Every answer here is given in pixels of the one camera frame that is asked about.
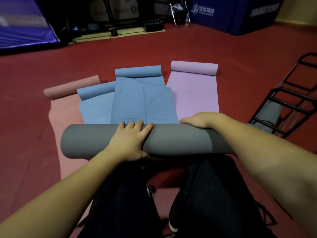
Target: metal rack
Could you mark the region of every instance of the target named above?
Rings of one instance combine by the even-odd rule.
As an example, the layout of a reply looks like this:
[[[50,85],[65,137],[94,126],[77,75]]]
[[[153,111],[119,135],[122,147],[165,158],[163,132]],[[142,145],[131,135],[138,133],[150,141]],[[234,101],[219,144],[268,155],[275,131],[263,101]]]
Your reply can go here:
[[[260,107],[257,109],[255,114],[250,119],[250,121],[249,121],[250,124],[254,124],[256,122],[261,123],[261,124],[271,128],[273,130],[272,133],[278,132],[278,133],[282,134],[282,138],[285,139],[292,132],[294,132],[295,129],[297,129],[300,125],[302,125],[306,120],[308,120],[317,111],[317,99],[309,96],[312,92],[314,92],[317,89],[317,84],[313,88],[306,88],[306,87],[303,87],[301,85],[298,85],[298,84],[295,84],[293,82],[288,81],[288,78],[291,76],[291,74],[295,71],[295,69],[299,65],[304,65],[304,66],[308,66],[308,67],[317,69],[317,64],[303,61],[303,59],[305,59],[306,57],[309,57],[309,56],[317,57],[317,53],[307,53],[299,58],[296,65],[289,71],[289,73],[285,76],[285,78],[283,78],[283,80],[279,83],[279,85],[277,85],[276,88],[272,89],[269,92],[269,94],[266,96],[266,98],[264,99],[264,101],[262,102]],[[291,87],[295,87],[295,88],[299,89],[301,92],[302,91],[306,92],[306,94],[302,94],[302,93],[296,92],[294,90],[291,90],[289,88],[285,88],[284,84],[287,84]],[[275,97],[280,92],[295,96],[297,98],[300,98],[301,100],[296,105],[289,104],[286,101],[280,100],[280,99]],[[267,102],[270,102],[270,101],[278,103],[284,107],[291,109],[291,111],[289,113],[287,113],[284,118],[279,118],[278,123],[275,126],[265,122],[264,120],[259,120],[257,118],[257,116],[258,116],[259,112],[262,110],[263,106]],[[304,102],[310,102],[312,104],[313,108],[310,110],[304,109],[303,107],[301,107]],[[287,120],[289,120],[290,117],[295,112],[297,112],[298,114],[303,114],[304,117],[301,120],[299,120],[298,122],[294,122],[289,130],[287,130],[287,131],[282,130],[280,128],[280,124],[282,122],[285,122],[285,121],[287,122]]]

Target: finger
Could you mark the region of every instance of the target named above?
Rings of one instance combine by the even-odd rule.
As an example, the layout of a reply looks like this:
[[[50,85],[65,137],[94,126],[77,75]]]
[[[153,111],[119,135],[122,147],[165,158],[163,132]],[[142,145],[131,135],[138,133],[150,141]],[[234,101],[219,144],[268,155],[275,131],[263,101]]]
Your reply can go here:
[[[182,118],[179,123],[190,123],[191,118]]]
[[[118,125],[117,130],[123,129],[124,128],[125,123],[124,122],[120,122]]]
[[[154,124],[153,122],[151,122],[141,131],[141,137],[143,140],[146,138],[146,136],[149,135],[153,127],[154,127]]]
[[[143,124],[144,124],[144,122],[143,122],[142,120],[140,120],[140,121],[138,121],[138,122],[136,123],[136,125],[134,126],[133,129],[135,129],[135,130],[137,130],[137,131],[141,131],[141,128],[142,128]]]
[[[126,128],[133,128],[135,125],[134,121],[130,121],[129,124],[126,126]]]
[[[144,152],[143,150],[141,150],[141,156],[142,156],[142,158],[148,158],[149,157],[149,155],[146,152]]]

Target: leg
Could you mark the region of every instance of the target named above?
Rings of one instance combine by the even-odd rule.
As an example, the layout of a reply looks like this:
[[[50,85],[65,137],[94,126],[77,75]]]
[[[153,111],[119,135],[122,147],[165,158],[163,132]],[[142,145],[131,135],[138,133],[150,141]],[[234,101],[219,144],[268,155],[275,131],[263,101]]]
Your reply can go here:
[[[213,155],[190,167],[171,208],[170,224],[179,228],[178,237],[270,237],[234,161],[225,155]]]
[[[163,237],[161,220],[146,189],[140,166],[120,165],[93,199],[84,237]]]

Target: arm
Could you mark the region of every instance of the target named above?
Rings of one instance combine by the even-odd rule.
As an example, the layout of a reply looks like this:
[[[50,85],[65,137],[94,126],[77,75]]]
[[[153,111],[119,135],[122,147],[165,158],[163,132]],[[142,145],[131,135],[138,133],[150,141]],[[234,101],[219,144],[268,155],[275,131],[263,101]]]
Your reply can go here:
[[[142,143],[153,128],[121,122],[108,147],[0,224],[0,237],[68,237],[99,186],[124,161],[148,157]]]
[[[256,181],[317,237],[316,155],[220,113],[198,113],[180,123],[219,132]]]

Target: forearm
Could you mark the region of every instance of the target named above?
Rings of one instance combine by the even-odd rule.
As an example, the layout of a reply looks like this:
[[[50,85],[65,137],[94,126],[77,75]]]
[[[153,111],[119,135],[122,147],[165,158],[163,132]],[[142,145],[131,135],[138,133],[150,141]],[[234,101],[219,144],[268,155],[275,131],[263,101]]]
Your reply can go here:
[[[225,115],[211,120],[257,180],[307,230],[317,235],[316,156],[284,139]]]
[[[119,163],[114,154],[102,151],[0,224],[0,236],[68,237],[101,183]]]

